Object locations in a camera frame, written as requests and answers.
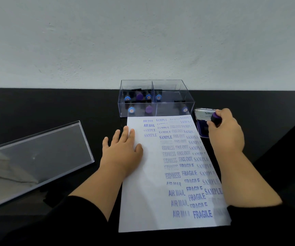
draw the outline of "left hand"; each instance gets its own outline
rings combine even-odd
[[[108,145],[109,138],[103,140],[103,156],[100,162],[101,166],[113,167],[124,174],[124,177],[129,176],[139,165],[143,156],[143,148],[141,144],[137,144],[134,150],[135,131],[130,130],[128,134],[128,126],[123,128],[122,135],[117,129],[111,142]]]

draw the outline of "black tabletop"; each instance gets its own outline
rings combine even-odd
[[[232,110],[255,162],[295,125],[295,91],[190,91],[195,107]],[[0,89],[0,144],[81,121],[95,163],[0,206],[0,237],[38,220],[94,173],[102,140],[121,128],[118,90]],[[117,231],[120,200],[110,218]]]

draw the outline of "white wall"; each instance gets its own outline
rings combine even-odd
[[[0,0],[0,87],[295,90],[295,0]]]

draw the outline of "forearm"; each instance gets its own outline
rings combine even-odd
[[[109,220],[125,174],[112,164],[100,168],[70,195],[87,199],[95,204]]]
[[[216,153],[225,201],[236,207],[266,207],[282,203],[242,152]]]

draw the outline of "sheet of paper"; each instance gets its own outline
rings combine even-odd
[[[222,186],[190,115],[128,117],[143,159],[122,185],[119,232],[229,225]]]

